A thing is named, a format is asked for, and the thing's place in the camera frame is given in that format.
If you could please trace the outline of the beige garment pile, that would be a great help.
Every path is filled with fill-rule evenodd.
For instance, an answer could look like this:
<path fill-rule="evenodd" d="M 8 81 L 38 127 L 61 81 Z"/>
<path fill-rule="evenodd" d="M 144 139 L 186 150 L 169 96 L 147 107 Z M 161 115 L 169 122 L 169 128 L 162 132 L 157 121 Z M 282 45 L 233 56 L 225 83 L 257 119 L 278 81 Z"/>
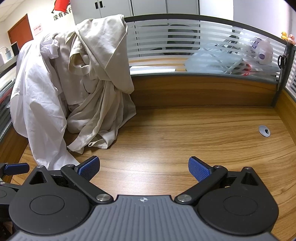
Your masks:
<path fill-rule="evenodd" d="M 76 135 L 69 150 L 107 149 L 135 114 L 122 14 L 83 20 L 69 30 L 51 31 L 40 47 L 51 58 L 54 83 L 69 109 L 67 128 Z"/>

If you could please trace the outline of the clear plastic bag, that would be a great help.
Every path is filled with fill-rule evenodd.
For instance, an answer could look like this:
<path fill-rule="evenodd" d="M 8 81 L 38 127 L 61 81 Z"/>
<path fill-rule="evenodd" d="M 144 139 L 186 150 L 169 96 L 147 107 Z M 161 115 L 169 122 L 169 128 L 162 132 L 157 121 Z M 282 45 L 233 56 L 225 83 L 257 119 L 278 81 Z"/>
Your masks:
<path fill-rule="evenodd" d="M 269 40 L 253 38 L 249 43 L 226 40 L 212 48 L 202 47 L 185 63 L 187 72 L 248 76 L 262 72 L 273 61 Z"/>

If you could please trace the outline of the grey metal cabinet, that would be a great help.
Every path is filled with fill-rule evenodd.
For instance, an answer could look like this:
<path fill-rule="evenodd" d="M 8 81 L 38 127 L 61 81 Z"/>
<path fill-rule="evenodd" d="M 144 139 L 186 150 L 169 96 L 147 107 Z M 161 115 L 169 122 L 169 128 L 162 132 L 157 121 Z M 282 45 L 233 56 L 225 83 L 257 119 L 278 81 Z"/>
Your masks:
<path fill-rule="evenodd" d="M 72 0 L 70 5 L 75 23 L 117 14 L 139 16 L 199 13 L 199 1 L 196 0 Z"/>

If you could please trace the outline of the white paper sheet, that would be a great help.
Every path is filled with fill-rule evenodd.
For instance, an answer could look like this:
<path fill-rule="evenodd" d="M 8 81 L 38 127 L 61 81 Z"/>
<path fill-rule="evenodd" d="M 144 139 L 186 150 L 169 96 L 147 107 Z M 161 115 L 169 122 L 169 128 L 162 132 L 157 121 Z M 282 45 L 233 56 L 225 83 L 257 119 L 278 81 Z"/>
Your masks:
<path fill-rule="evenodd" d="M 129 70 L 131 75 L 170 73 L 176 71 L 175 68 L 162 66 L 131 66 Z"/>

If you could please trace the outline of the yellow rubber duck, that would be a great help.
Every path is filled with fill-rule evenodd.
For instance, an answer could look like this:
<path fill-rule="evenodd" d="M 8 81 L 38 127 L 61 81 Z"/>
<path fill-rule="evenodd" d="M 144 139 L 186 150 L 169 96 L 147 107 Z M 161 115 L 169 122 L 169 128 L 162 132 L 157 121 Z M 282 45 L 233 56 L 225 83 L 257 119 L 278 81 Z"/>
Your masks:
<path fill-rule="evenodd" d="M 286 32 L 281 32 L 281 39 L 284 41 L 288 41 L 288 36 Z"/>

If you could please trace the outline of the black scissors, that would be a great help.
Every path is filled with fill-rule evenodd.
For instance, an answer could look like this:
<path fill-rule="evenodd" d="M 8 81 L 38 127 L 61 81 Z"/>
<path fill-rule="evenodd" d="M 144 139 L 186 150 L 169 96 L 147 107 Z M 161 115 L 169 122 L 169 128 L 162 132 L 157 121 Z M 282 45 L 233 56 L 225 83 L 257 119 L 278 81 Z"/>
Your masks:
<path fill-rule="evenodd" d="M 287 63 L 287 57 L 285 55 L 280 55 L 277 59 L 277 64 L 280 69 L 285 68 Z"/>

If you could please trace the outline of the brown wooden door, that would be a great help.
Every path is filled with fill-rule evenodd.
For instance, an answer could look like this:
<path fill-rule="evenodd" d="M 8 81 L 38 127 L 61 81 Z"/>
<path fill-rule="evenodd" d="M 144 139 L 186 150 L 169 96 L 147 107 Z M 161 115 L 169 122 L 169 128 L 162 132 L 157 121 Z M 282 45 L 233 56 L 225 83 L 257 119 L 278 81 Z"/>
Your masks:
<path fill-rule="evenodd" d="M 33 39 L 27 14 L 8 30 L 8 36 L 11 44 L 17 42 L 19 49 L 21 49 L 26 42 Z"/>

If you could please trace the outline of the pink toy figure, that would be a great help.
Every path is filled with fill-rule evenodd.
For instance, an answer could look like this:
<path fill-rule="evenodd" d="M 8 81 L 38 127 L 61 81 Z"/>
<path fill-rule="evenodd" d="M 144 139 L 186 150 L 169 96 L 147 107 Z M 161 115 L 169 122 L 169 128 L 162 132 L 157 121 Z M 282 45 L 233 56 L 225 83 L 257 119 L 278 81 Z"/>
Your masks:
<path fill-rule="evenodd" d="M 294 37 L 293 34 L 289 34 L 287 41 L 288 41 L 290 44 L 296 45 L 295 37 Z"/>

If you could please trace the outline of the white garment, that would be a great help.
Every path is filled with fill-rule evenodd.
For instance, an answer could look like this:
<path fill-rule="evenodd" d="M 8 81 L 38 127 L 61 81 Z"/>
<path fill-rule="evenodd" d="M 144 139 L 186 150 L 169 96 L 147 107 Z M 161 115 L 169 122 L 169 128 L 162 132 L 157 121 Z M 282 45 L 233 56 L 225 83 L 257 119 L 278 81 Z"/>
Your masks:
<path fill-rule="evenodd" d="M 36 163 L 49 170 L 78 164 L 67 151 L 61 87 L 50 64 L 58 57 L 58 49 L 59 43 L 53 38 L 32 40 L 22 46 L 10 100 L 13 127 L 28 139 Z"/>

